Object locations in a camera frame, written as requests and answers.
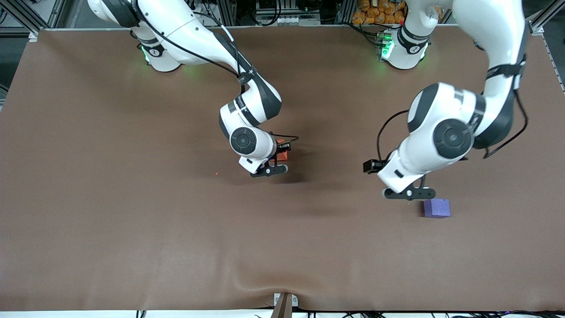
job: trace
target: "purple cube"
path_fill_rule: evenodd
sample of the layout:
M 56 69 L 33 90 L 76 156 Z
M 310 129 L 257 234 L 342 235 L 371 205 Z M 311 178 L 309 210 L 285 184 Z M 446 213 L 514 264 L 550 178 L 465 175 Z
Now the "purple cube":
M 445 218 L 450 217 L 448 199 L 430 199 L 424 201 L 424 217 Z

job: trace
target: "pile of brown objects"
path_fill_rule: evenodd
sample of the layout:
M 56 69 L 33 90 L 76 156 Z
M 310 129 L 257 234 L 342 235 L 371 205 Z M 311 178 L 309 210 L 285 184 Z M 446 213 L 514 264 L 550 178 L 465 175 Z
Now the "pile of brown objects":
M 359 0 L 359 10 L 353 13 L 353 24 L 393 24 L 403 23 L 406 16 L 406 2 L 396 4 L 388 0 L 379 0 L 378 6 L 373 6 L 370 0 Z

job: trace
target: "brown tabletop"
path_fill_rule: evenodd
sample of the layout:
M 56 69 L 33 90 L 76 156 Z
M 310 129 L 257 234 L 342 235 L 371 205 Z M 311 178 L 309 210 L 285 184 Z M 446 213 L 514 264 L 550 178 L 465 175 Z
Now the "brown tabletop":
M 565 309 L 565 96 L 541 37 L 520 90 L 530 127 L 430 174 L 453 215 L 433 220 L 383 199 L 362 163 L 425 86 L 482 91 L 469 37 L 437 28 L 399 71 L 345 27 L 233 35 L 282 96 L 262 128 L 300 136 L 285 175 L 238 165 L 224 70 L 160 74 L 126 31 L 28 44 L 0 113 L 0 309 L 252 308 L 281 291 L 309 310 Z M 407 133 L 396 119 L 383 151 Z

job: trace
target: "brown table surface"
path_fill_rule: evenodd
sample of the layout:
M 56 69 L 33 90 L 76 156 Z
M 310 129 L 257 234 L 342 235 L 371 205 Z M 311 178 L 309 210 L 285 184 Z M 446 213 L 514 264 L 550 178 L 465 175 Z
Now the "brown table surface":
M 238 165 L 218 111 L 239 86 L 218 67 L 160 74 L 125 31 L 26 47 L 0 113 L 0 309 L 252 308 L 281 291 L 309 310 L 565 309 L 565 96 L 541 37 L 521 85 L 530 127 L 430 174 L 453 215 L 431 220 L 383 199 L 362 163 L 430 83 L 481 92 L 469 37 L 437 28 L 399 71 L 345 27 L 233 35 L 282 95 L 262 128 L 300 136 L 285 175 Z M 395 120 L 384 152 L 407 133 Z

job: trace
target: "gray floor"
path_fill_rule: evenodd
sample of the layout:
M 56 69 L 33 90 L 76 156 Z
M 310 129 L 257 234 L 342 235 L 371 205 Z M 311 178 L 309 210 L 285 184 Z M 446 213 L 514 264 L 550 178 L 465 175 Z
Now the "gray floor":
M 86 0 L 73 1 L 63 24 L 66 28 L 119 28 L 95 16 Z M 547 7 L 551 0 L 523 0 L 525 16 L 530 16 Z M 562 10 L 544 26 L 544 36 L 560 74 L 565 75 L 565 10 Z M 18 67 L 26 38 L 0 37 L 0 83 L 9 87 Z

